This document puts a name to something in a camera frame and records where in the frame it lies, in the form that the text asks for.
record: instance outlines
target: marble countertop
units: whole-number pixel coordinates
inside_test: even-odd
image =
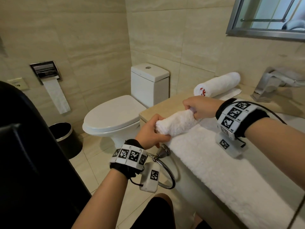
[[[242,92],[239,95],[237,95],[235,98],[240,98],[243,100],[255,102],[250,96],[254,91],[253,87],[248,87],[239,84],[236,88],[240,88]],[[172,96],[169,99],[140,112],[139,114],[140,118],[143,121],[147,122],[156,113],[166,118],[173,115],[177,111],[183,111],[184,106],[182,104],[182,101],[193,95],[194,95],[193,89],[180,92],[177,95]],[[300,104],[292,99],[288,99],[283,96],[279,96],[279,95],[273,96],[271,103],[261,103],[261,102],[257,102],[257,103],[277,113],[284,113],[292,116],[305,118],[305,106],[303,104]]]

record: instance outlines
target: toilet lid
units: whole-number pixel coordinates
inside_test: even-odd
[[[146,108],[132,96],[120,96],[92,109],[84,124],[95,132],[108,132],[138,121],[139,113]]]

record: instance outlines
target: black trash can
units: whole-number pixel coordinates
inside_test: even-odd
[[[57,123],[51,125],[49,129],[61,147],[61,150],[66,158],[74,158],[80,153],[83,148],[83,144],[69,123]]]

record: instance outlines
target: black shorts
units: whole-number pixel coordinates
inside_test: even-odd
[[[131,227],[131,229],[138,228],[175,229],[175,220],[167,201],[160,197],[153,197]],[[196,229],[211,229],[211,227],[202,221]]]

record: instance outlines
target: faucet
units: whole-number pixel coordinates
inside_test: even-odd
[[[278,87],[305,87],[305,76],[285,67],[267,67],[251,97],[269,103]]]

